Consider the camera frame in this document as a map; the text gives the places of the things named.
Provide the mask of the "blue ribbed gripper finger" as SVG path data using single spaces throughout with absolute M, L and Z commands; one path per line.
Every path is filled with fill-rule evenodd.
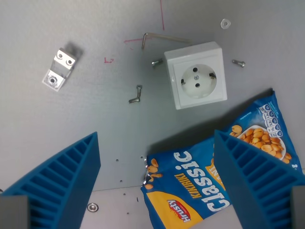
M 291 191 L 305 176 L 260 149 L 216 130 L 214 164 L 244 229 L 291 229 Z
M 28 198 L 31 229 L 78 229 L 100 167 L 94 132 L 47 159 L 1 196 Z

